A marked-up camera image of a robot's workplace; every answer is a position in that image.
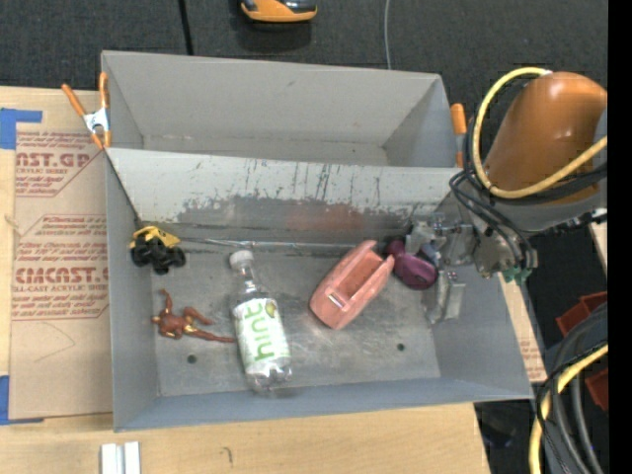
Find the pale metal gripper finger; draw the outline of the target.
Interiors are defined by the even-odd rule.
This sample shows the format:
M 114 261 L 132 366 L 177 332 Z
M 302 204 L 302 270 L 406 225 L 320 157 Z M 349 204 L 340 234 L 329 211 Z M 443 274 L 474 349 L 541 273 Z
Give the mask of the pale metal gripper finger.
M 436 216 L 417 220 L 405 237 L 405 250 L 411 255 L 434 257 L 444 245 L 443 222 Z
M 465 290 L 466 283 L 456 272 L 440 270 L 434 284 L 434 302 L 426 312 L 428 321 L 435 325 L 458 319 L 465 299 Z

